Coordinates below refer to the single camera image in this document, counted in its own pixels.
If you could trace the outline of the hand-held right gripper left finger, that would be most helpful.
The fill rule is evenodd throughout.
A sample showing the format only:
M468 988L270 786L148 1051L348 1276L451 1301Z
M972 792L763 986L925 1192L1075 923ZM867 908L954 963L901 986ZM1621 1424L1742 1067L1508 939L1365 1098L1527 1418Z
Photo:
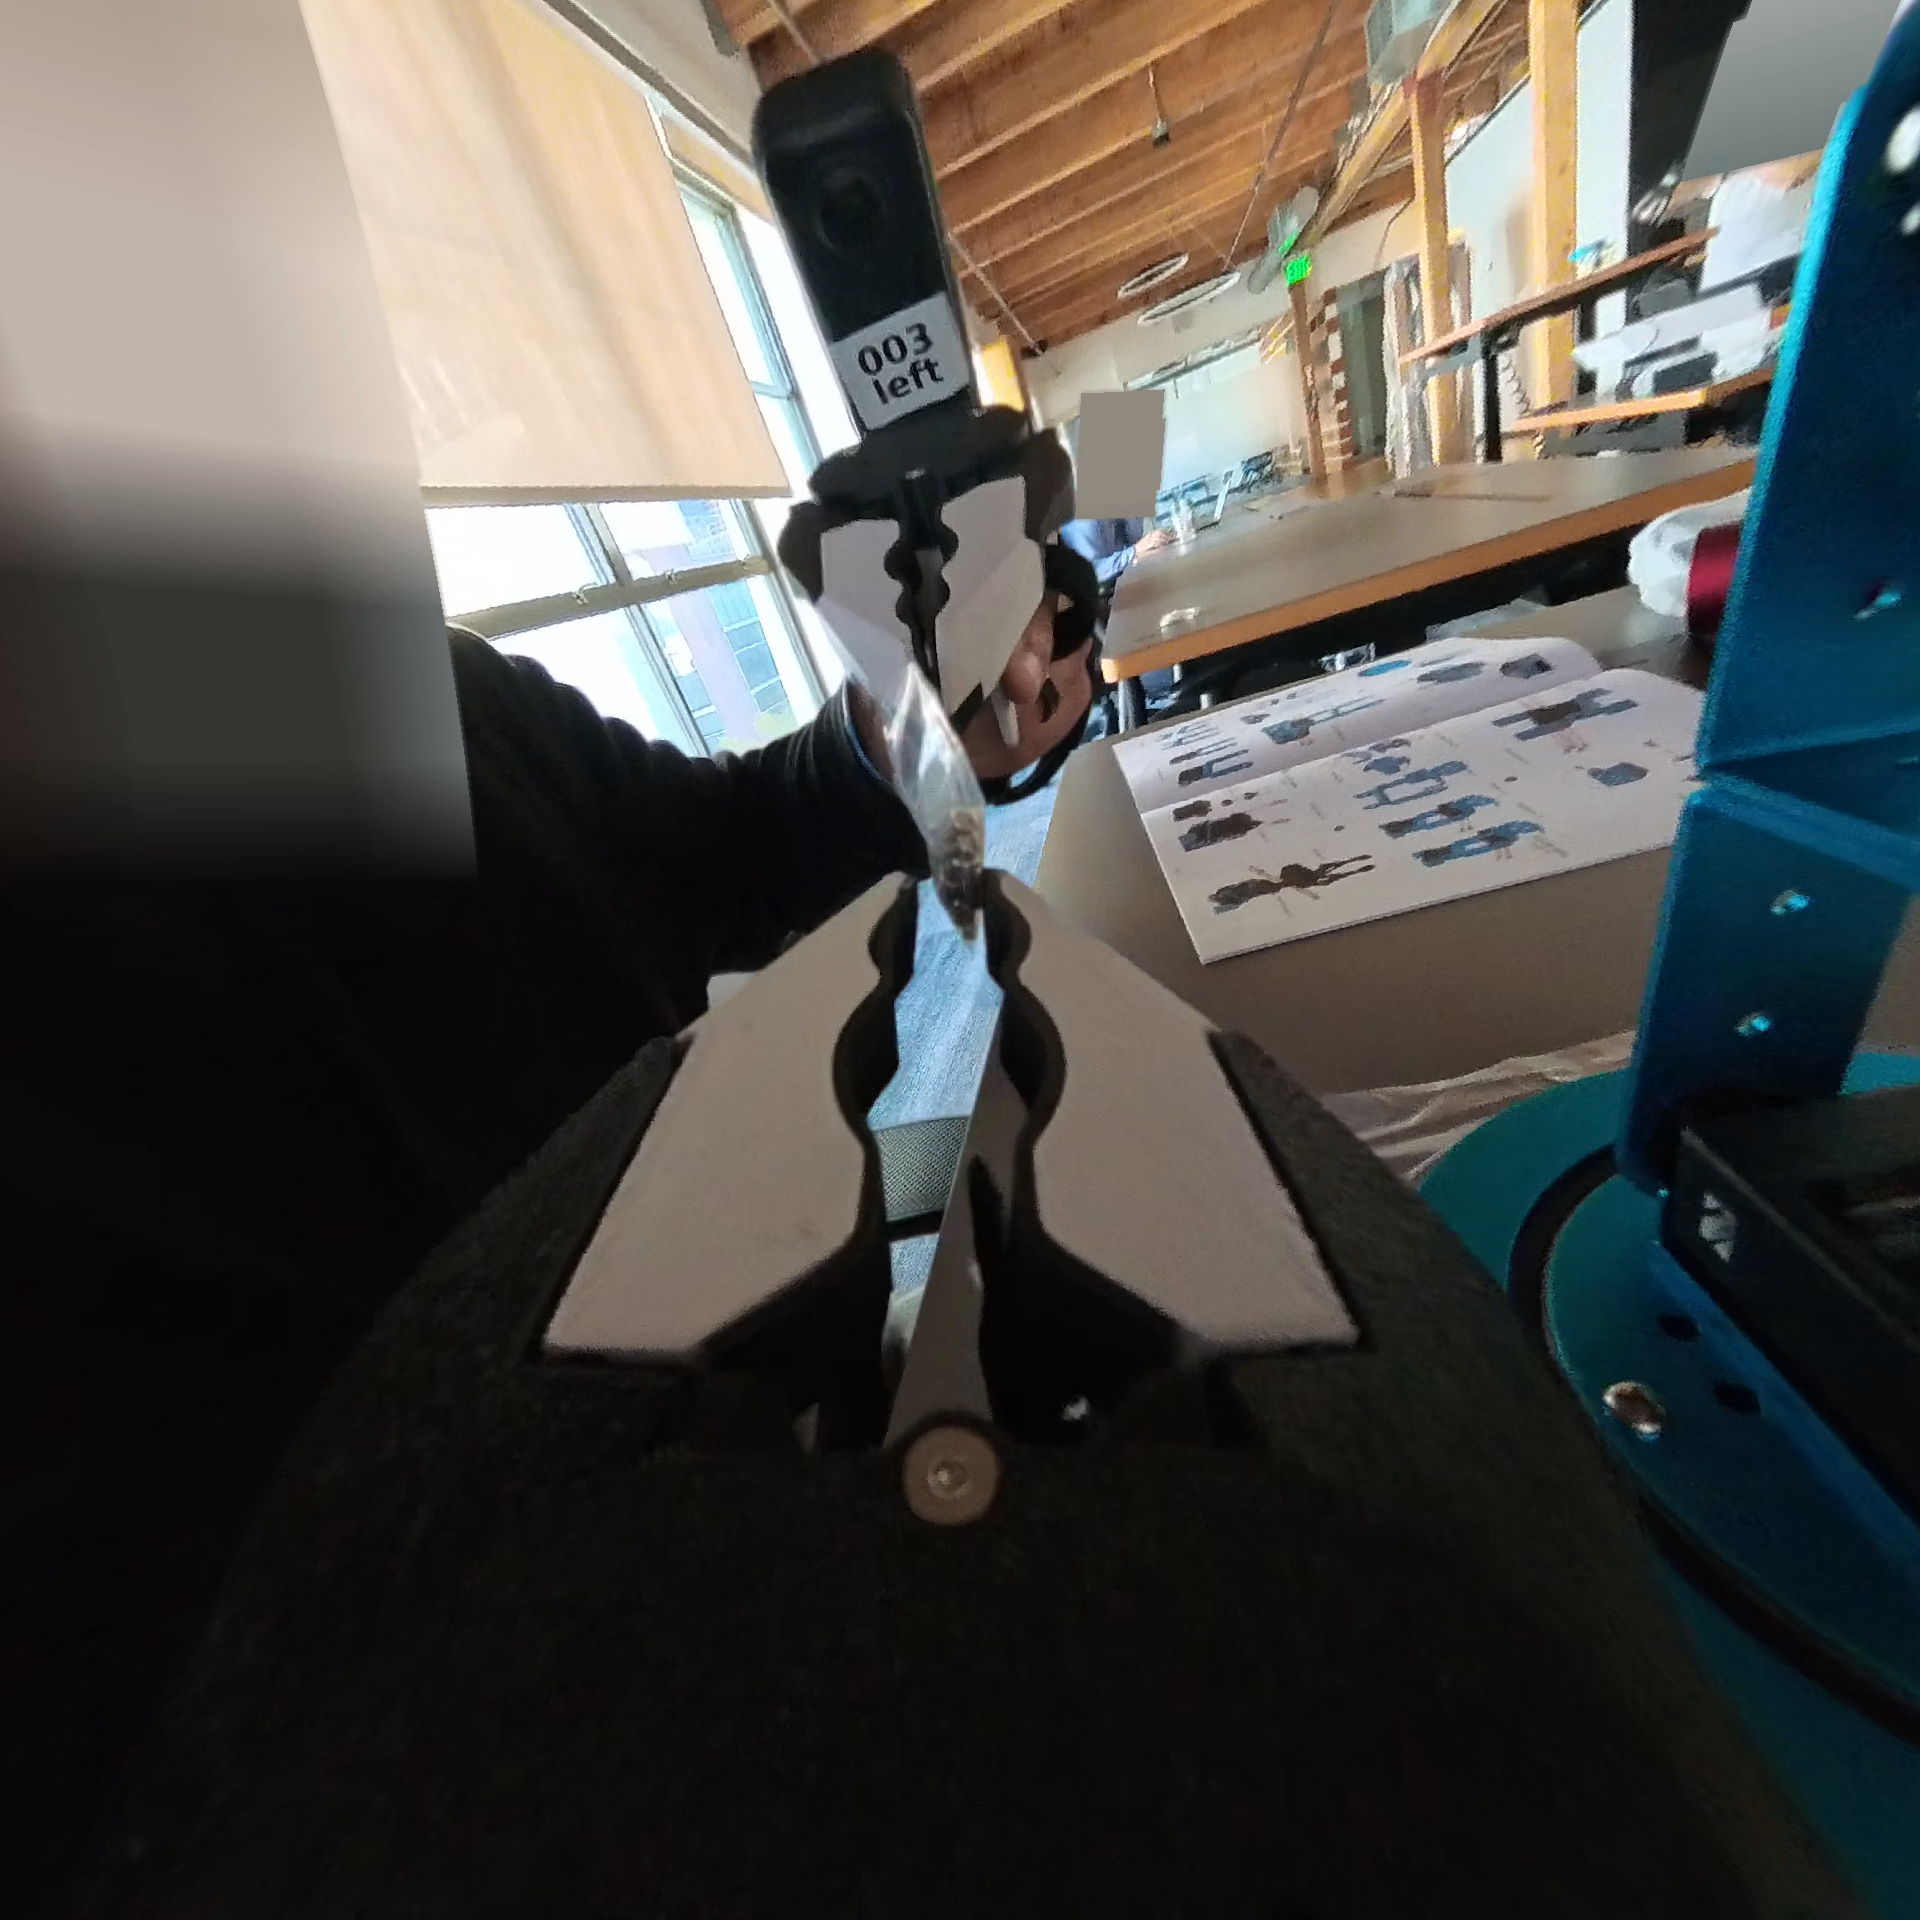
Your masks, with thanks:
M887 878L695 1021L543 1329L559 1360L750 1376L877 1420L892 1298L871 1109L919 885Z

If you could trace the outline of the person's left hand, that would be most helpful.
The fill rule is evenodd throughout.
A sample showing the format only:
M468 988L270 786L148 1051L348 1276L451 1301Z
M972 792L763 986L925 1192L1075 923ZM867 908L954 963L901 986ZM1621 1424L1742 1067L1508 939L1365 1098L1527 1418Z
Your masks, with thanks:
M1067 718L1053 665L1056 613L1058 595L1043 590L991 694L991 739L1019 763L1040 756Z

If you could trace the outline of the large clear plastic bag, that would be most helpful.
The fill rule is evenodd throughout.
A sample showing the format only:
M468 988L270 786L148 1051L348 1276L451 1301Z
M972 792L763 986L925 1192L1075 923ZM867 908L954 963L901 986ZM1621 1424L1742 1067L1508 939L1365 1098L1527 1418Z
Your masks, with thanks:
M1428 1084L1324 1094L1324 1107L1405 1187L1418 1188L1484 1122L1528 1098L1623 1070L1632 1045L1634 1035L1623 1030Z

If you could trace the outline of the wooden standing desk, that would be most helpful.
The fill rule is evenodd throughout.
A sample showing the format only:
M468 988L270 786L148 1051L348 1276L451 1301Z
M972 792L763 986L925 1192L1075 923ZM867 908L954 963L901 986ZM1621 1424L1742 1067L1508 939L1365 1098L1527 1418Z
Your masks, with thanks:
M1589 318L1603 298L1640 285L1645 276L1669 264L1688 266L1699 261L1714 235L1716 228L1712 226L1694 232L1661 248L1623 259L1613 268L1565 278L1538 296L1527 296L1524 300L1502 307L1480 320L1453 328L1410 348L1398 356L1398 371L1405 372L1418 388L1424 388L1440 376L1459 372L1462 369L1476 376L1478 428L1475 432L1475 450L1480 464L1500 464L1508 438L1567 434L1589 425L1618 425L1644 417L1670 417L1712 405L1714 384L1707 382L1703 387L1661 395L1559 406L1535 417L1517 417L1514 424L1506 424L1502 406L1500 355L1515 349L1527 328L1560 318Z

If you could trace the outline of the person's left forearm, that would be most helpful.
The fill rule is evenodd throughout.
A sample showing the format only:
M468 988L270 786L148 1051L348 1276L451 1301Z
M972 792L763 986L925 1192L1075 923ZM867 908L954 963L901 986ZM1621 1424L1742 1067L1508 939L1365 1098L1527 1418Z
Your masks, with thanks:
M672 1025L711 976L756 972L882 880L924 880L899 793L871 777L842 686L756 750L691 756L604 716L540 664L447 629L476 873L589 952L623 946Z

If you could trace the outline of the wooden ceiling post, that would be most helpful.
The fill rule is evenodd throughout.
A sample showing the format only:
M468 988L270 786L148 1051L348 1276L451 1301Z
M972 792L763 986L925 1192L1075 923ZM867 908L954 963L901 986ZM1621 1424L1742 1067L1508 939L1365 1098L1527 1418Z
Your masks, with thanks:
M1578 3L1527 4L1531 124L1531 285L1559 292L1573 281L1578 244ZM1578 382L1578 312L1563 307L1527 324L1535 412L1570 402Z
M1418 73L1408 85L1408 137L1413 171L1413 206L1420 226L1420 278L1424 305L1424 345L1436 345L1453 328L1452 300L1452 233L1446 185L1446 72ZM1443 371L1440 356L1420 363L1422 395L1428 417L1430 460L1440 467L1464 458L1459 420L1456 376Z

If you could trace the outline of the person's black clothed torso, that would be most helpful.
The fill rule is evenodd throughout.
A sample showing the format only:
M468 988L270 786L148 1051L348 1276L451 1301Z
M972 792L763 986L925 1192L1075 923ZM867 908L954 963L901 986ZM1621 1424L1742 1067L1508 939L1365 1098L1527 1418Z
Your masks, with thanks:
M636 859L4 892L4 1916L38 1916L394 1290L703 973Z

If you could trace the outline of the clear screw packet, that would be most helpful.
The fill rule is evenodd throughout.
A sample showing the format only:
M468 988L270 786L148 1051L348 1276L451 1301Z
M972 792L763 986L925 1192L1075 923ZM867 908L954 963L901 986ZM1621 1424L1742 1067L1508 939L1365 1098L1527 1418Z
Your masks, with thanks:
M893 789L919 830L928 882L965 941L980 929L988 873L988 803L940 693L907 664L877 699Z

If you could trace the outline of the office window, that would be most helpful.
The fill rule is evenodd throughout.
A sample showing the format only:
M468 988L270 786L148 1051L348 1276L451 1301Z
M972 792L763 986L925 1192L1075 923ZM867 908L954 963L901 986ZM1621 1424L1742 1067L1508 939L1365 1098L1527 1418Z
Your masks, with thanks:
M714 756L790 734L843 686L778 537L813 467L855 432L778 228L718 182L677 177L784 493L432 505L424 529L452 625L599 713Z

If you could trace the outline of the blue toy robot arm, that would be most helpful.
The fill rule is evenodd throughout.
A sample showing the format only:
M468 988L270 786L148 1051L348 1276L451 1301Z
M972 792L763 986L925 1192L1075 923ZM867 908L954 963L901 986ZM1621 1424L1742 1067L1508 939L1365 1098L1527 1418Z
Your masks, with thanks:
M1427 1196L1584 1411L1861 1916L1915 1916L1917 26L1819 163L1630 1065Z

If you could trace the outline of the black office chair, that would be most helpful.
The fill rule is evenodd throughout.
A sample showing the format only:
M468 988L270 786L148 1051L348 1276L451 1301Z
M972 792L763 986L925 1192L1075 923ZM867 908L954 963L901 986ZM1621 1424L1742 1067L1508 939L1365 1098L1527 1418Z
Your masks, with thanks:
M968 1142L966 1116L906 1120L874 1129L882 1222L892 1240L938 1232Z

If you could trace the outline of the open instruction booklet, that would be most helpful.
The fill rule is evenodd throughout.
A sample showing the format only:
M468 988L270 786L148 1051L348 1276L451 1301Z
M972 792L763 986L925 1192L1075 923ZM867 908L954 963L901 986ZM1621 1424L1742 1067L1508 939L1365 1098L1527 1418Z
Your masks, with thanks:
M1130 734L1202 965L1667 850L1704 694L1567 638L1434 640Z

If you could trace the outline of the white window blind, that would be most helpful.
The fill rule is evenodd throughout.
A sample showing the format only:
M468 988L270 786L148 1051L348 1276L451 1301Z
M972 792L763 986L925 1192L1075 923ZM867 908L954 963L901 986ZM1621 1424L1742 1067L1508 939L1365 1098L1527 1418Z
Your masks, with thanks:
M790 491L630 77L547 4L301 18L424 504Z

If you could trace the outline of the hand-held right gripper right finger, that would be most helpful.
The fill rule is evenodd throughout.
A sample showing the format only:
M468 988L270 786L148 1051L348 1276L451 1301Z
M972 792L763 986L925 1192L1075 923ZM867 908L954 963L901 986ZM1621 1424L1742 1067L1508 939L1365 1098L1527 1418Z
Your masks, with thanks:
M1019 1105L980 1180L995 1422L1102 1424L1222 1360L1357 1347L1227 1035L1011 875L982 878L980 929Z

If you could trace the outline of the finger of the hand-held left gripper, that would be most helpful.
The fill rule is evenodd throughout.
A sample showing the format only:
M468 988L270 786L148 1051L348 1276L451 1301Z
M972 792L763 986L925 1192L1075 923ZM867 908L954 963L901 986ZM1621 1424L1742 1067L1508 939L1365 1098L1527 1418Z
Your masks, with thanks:
M934 619L942 699L951 720L988 699L1035 616L1045 568L1026 533L1023 481L990 481L943 504L943 605Z
M819 619L848 677L899 708L909 677L942 691L942 561L895 516L836 524L821 539Z

